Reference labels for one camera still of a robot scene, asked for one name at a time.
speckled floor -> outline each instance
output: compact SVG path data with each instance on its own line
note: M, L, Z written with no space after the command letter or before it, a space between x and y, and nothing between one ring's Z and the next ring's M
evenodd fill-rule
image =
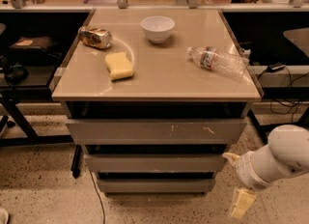
M260 116L264 121L269 116ZM39 134L66 133L63 115L31 116ZM251 125L231 152L243 154L263 146ZM2 137L22 135L18 127L5 128ZM103 223L103 211L85 163L75 179L70 172L74 145L0 148L0 206L10 213L10 224ZM309 174L284 180L259 193L241 221L230 219L229 207L238 182L227 163L207 195L109 195L100 193L105 223L308 223Z

clear bottle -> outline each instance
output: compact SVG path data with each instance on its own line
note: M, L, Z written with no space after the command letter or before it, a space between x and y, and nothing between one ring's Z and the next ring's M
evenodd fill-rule
M189 57L201 68L235 77L243 77L249 60L211 46L196 46L187 49Z

bottle label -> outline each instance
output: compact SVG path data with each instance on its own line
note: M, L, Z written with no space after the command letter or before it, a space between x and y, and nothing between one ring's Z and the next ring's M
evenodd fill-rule
M202 68L211 70L212 61L216 56L216 48L214 47L205 47L205 51L200 59L200 66Z

white bowl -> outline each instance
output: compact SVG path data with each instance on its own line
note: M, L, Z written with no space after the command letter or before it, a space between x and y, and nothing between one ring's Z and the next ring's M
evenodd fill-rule
M148 40L162 43L171 36L175 21L166 16L150 16L142 20L141 26Z

drawer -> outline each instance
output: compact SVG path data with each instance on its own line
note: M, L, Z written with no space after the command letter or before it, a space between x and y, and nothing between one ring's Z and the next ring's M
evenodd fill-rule
M215 179L210 180L97 180L104 193L207 193L213 189Z
M84 156L91 171L102 173L218 172L221 154L95 154Z
M231 144L239 140L244 119L69 119L76 144Z

